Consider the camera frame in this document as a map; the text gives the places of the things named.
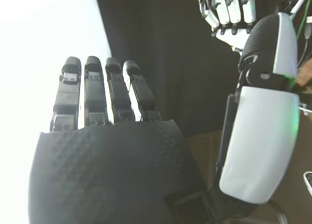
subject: robotic hand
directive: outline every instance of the robotic hand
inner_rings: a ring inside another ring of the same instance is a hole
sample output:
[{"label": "robotic hand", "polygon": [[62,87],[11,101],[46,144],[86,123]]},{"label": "robotic hand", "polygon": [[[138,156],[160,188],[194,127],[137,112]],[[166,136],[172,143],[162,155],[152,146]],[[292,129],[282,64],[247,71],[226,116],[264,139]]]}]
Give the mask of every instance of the robotic hand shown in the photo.
[{"label": "robotic hand", "polygon": [[292,18],[305,0],[198,0],[202,18],[212,28],[212,36],[228,43],[234,51],[245,47],[259,19],[278,12]]},{"label": "robotic hand", "polygon": [[289,164],[299,123],[292,21],[279,13],[252,30],[228,98],[217,175],[207,191],[173,121],[162,121],[140,68],[108,58],[67,59],[50,133],[40,135],[29,185],[30,224],[191,224],[249,215]]}]

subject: white robotic hand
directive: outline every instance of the white robotic hand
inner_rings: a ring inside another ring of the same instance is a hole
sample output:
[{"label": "white robotic hand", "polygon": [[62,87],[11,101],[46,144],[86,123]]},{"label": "white robotic hand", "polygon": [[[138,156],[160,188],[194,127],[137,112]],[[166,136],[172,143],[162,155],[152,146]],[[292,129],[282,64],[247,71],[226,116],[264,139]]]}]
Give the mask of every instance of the white robotic hand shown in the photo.
[{"label": "white robotic hand", "polygon": [[213,35],[233,49],[243,50],[256,21],[255,0],[198,0]]}]

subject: black robotic finger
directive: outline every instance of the black robotic finger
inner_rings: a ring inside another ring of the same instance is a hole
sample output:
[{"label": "black robotic finger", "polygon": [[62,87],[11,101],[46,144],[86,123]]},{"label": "black robotic finger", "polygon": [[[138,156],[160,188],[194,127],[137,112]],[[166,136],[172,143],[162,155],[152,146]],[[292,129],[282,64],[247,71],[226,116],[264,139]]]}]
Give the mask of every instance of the black robotic finger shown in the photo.
[{"label": "black robotic finger", "polygon": [[139,66],[134,61],[126,61],[123,65],[123,76],[136,121],[161,121],[154,96]]},{"label": "black robotic finger", "polygon": [[84,122],[85,126],[109,125],[101,62],[89,56],[84,68]]},{"label": "black robotic finger", "polygon": [[134,121],[135,117],[118,60],[108,58],[105,72],[104,85],[109,121],[111,123]]},{"label": "black robotic finger", "polygon": [[59,77],[50,131],[76,130],[78,128],[80,83],[80,60],[76,57],[69,57]]}]

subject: black cloth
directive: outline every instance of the black cloth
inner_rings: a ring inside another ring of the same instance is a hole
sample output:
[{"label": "black cloth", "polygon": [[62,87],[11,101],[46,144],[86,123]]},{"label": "black cloth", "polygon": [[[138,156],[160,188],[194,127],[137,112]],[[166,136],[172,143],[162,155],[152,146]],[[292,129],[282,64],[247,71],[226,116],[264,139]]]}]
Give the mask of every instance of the black cloth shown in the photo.
[{"label": "black cloth", "polygon": [[211,37],[197,0],[98,0],[112,56],[140,66],[185,136],[222,128],[239,55]]}]

